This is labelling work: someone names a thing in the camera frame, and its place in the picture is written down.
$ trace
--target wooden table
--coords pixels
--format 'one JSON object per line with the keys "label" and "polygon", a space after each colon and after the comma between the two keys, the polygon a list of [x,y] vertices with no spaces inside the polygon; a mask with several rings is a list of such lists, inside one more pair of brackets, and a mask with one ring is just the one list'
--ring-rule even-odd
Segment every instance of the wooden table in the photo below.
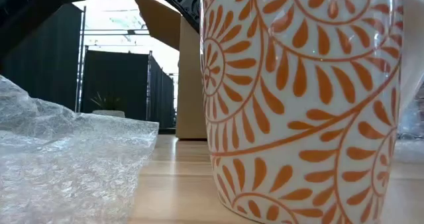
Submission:
{"label": "wooden table", "polygon": [[[382,224],[424,223],[424,164],[395,163]],[[129,223],[254,223],[218,200],[206,142],[159,136],[142,168]]]}

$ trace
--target orange leaf pattern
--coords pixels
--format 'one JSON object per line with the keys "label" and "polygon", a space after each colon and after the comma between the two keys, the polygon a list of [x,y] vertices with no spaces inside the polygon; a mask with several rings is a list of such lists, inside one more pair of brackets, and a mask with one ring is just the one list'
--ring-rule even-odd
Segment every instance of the orange leaf pattern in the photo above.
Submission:
{"label": "orange leaf pattern", "polygon": [[286,224],[378,219],[403,44],[402,3],[389,1],[202,1],[203,105],[228,208]]}

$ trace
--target mug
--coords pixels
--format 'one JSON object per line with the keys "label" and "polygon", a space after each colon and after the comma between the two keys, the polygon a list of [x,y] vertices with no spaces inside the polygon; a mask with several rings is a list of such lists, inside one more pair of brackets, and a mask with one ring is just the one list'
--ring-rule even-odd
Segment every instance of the mug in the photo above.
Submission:
{"label": "mug", "polygon": [[410,0],[409,42],[403,0],[201,0],[203,104],[225,207],[261,223],[378,222],[399,107],[423,74],[423,4]]}

